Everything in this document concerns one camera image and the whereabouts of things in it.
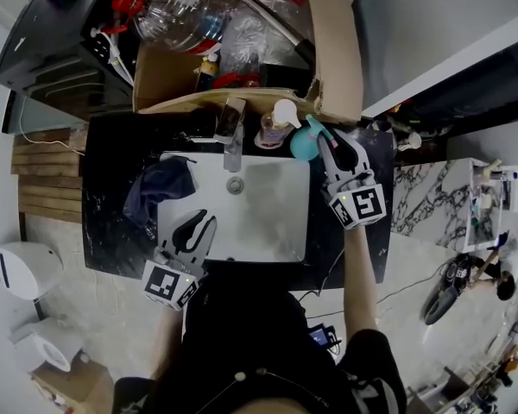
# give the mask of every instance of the bottle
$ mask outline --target bottle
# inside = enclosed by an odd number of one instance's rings
[[[262,116],[261,129],[257,132],[254,143],[260,148],[278,148],[292,130],[300,127],[295,103],[290,100],[279,100],[271,113]]]
[[[174,52],[208,55],[220,49],[231,12],[229,0],[144,0],[133,21],[144,41]]]
[[[313,39],[313,22],[308,0],[259,0],[272,9],[286,23],[296,28],[305,38]],[[294,46],[276,29],[244,4],[234,11],[231,22],[224,31],[221,46],[220,75],[235,72],[243,75],[242,68],[249,67],[256,56],[259,65],[291,66],[307,69],[308,65],[294,51]]]
[[[338,143],[328,129],[314,116],[307,115],[305,118],[309,121],[309,127],[295,132],[290,141],[290,150],[295,159],[310,161],[319,155],[317,140],[320,133],[325,134],[333,148],[336,148]]]
[[[218,55],[216,53],[210,53],[207,57],[204,57],[199,67],[196,92],[209,91],[211,89],[212,82],[218,72],[217,60]]]

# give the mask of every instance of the dark blue cloth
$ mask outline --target dark blue cloth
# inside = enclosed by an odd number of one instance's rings
[[[142,172],[125,199],[123,214],[138,227],[149,220],[150,208],[166,199],[186,198],[196,192],[188,158],[172,156]]]

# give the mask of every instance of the tile floor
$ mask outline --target tile floor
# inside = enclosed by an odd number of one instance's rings
[[[518,214],[505,212],[502,227],[518,237]],[[61,282],[41,301],[44,311],[78,327],[85,336],[86,353],[104,363],[115,380],[148,377],[161,306],[140,293],[138,281],[85,268],[80,225],[28,216],[27,231],[30,241],[53,248],[65,265]],[[429,278],[454,255],[450,249],[392,234],[378,298]],[[518,314],[517,295],[503,303],[494,291],[475,289],[462,294],[438,323],[427,327],[420,320],[420,308],[438,280],[436,274],[378,305],[378,326],[389,338],[403,382],[417,390],[439,379],[444,366],[467,378],[472,375],[469,371],[479,371],[490,359],[488,346],[496,339],[490,352],[498,351]],[[302,304],[308,317],[340,311],[343,293],[327,290],[319,298],[307,296]],[[344,335],[341,313],[309,322],[334,325]]]

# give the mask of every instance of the sink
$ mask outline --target sink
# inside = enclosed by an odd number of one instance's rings
[[[217,217],[207,259],[299,262],[305,257],[309,208],[309,164],[289,158],[242,156],[242,170],[223,169],[222,154],[171,153],[188,163],[196,193],[163,201],[157,208],[160,243],[170,223],[188,211]],[[164,160],[170,154],[163,154]],[[196,228],[197,235],[206,219]]]

